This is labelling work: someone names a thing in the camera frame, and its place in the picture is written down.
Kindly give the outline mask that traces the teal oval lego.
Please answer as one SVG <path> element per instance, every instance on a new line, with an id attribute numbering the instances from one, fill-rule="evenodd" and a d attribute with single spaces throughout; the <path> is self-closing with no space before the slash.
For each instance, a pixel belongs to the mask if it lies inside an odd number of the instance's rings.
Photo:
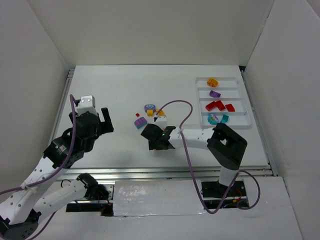
<path id="1" fill-rule="evenodd" d="M 207 121 L 210 125 L 216 125 L 219 122 L 219 119 L 216 115 L 210 113 L 207 117 Z"/>

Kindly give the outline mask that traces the purple fan lego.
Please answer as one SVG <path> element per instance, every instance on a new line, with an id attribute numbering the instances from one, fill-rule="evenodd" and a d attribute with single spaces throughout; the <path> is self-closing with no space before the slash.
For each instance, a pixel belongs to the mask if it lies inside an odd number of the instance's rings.
<path id="1" fill-rule="evenodd" d="M 209 96 L 212 97 L 212 98 L 220 98 L 221 97 L 221 94 L 219 92 L 216 92 L 214 90 L 211 90 L 209 92 Z"/>

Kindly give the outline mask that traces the white foam board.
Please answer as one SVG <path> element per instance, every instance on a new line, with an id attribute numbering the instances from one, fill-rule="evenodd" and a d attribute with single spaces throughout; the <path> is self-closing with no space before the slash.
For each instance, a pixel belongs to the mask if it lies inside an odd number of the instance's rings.
<path id="1" fill-rule="evenodd" d="M 192 180 L 117 181 L 113 214 L 117 217 L 204 214 Z"/>

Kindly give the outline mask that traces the teal square lego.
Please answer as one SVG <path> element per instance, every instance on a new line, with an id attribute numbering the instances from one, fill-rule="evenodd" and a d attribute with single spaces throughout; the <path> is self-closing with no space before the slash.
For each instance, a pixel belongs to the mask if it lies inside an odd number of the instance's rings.
<path id="1" fill-rule="evenodd" d="M 229 121 L 229 116 L 228 115 L 223 115 L 222 119 L 220 120 L 220 123 L 226 124 Z"/>

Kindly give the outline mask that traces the small yellow lego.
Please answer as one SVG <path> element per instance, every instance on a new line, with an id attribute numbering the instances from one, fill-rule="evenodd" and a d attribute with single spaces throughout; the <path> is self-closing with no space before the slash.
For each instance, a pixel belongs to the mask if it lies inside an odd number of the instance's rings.
<path id="1" fill-rule="evenodd" d="M 147 110 L 147 116 L 152 117 L 154 115 L 154 111 L 152 109 Z"/>

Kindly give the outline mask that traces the red arch lego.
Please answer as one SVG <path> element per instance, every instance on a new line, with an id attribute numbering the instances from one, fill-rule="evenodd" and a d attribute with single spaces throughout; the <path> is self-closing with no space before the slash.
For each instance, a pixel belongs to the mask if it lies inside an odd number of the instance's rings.
<path id="1" fill-rule="evenodd" d="M 223 111 L 226 109 L 225 105 L 222 103 L 221 100 L 218 101 L 212 101 L 211 103 L 207 104 L 205 106 L 205 109 L 207 111 L 212 111 L 213 109 L 217 108 L 220 111 Z"/>

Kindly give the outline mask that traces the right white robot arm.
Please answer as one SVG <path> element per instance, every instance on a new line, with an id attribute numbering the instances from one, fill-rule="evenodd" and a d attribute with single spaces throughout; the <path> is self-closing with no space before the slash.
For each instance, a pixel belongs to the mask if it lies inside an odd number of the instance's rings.
<path id="1" fill-rule="evenodd" d="M 180 129 L 167 126 L 161 129 L 148 123 L 141 133 L 148 140 L 150 150 L 169 150 L 195 148 L 208 150 L 221 166 L 218 183 L 233 186 L 233 180 L 239 173 L 240 165 L 248 142 L 224 123 L 213 128 Z"/>

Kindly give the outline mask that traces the yellow oval lego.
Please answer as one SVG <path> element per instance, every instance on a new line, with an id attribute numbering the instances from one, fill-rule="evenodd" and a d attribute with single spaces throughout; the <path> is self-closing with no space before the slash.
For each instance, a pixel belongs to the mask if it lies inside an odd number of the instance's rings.
<path id="1" fill-rule="evenodd" d="M 215 78 L 209 78 L 206 84 L 211 88 L 215 88 L 219 85 L 219 82 Z"/>

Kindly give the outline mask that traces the purple flower lego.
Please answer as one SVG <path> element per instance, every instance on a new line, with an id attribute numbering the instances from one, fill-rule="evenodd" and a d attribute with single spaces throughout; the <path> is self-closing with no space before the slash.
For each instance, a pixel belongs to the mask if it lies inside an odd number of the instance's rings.
<path id="1" fill-rule="evenodd" d="M 156 111 L 156 106 L 154 104 L 146 104 L 144 106 L 144 111 L 147 113 L 148 111 L 152 111 L 153 113 Z"/>

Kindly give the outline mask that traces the yellow curved lego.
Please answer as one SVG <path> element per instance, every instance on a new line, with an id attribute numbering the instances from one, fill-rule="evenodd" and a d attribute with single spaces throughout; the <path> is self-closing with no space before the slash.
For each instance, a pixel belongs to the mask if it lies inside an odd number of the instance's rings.
<path id="1" fill-rule="evenodd" d="M 156 116 L 157 117 L 162 117 L 162 116 L 165 116 L 165 113 L 163 112 L 163 110 L 157 109 L 156 110 Z"/>

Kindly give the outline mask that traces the purple curved lego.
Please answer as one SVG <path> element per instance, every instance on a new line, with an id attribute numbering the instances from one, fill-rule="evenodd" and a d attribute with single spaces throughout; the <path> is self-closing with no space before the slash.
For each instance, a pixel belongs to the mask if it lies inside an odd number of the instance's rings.
<path id="1" fill-rule="evenodd" d="M 137 120 L 134 121 L 134 126 L 137 129 L 141 129 L 142 127 L 144 127 L 147 124 L 148 124 L 148 122 L 143 116 L 139 117 Z"/>

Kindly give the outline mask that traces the white compartment tray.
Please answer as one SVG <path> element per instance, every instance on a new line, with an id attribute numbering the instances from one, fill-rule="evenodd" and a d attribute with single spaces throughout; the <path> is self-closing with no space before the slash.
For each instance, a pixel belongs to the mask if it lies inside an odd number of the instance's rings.
<path id="1" fill-rule="evenodd" d="M 214 78 L 218 81 L 217 87 L 209 87 L 207 80 Z M 217 116 L 219 122 L 223 115 L 228 115 L 229 120 L 226 125 L 233 129 L 249 129 L 251 127 L 251 119 L 249 111 L 245 102 L 245 97 L 242 93 L 240 82 L 234 77 L 197 77 L 195 79 L 195 88 L 197 93 L 197 101 L 199 105 L 200 124 L 203 128 L 211 127 L 213 125 L 208 123 L 208 115 L 214 114 Z M 210 91 L 216 91 L 221 94 L 219 98 L 209 96 Z M 213 101 L 222 101 L 224 105 L 232 104 L 235 112 L 228 112 L 225 110 L 218 110 L 217 108 L 208 111 L 205 106 Z"/>

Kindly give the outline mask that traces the aluminium frame rail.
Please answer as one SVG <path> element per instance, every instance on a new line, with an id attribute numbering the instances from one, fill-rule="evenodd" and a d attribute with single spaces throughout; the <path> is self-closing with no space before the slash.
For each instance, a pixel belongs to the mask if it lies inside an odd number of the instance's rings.
<path id="1" fill-rule="evenodd" d="M 271 167 L 248 167 L 245 169 L 254 176 L 273 176 Z M 200 179 L 216 178 L 220 175 L 220 167 L 193 167 L 194 175 Z M 187 179 L 191 177 L 188 167 L 161 167 L 161 168 L 74 168 L 68 170 L 58 178 L 62 180 L 73 180 L 78 175 L 88 173 L 96 180 L 157 180 L 157 179 Z"/>

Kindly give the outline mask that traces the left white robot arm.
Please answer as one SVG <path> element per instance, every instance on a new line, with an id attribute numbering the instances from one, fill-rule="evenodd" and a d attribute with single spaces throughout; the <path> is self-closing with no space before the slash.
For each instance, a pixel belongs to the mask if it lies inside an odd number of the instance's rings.
<path id="1" fill-rule="evenodd" d="M 50 186 L 85 153 L 93 149 L 103 134 L 114 131 L 108 108 L 101 109 L 104 121 L 89 111 L 69 114 L 73 126 L 54 139 L 43 152 L 33 172 L 0 204 L 0 237 L 4 240 L 26 240 L 39 223 L 69 202 L 77 199 L 107 200 L 109 191 L 89 173 L 81 173 L 66 186 L 46 194 Z"/>

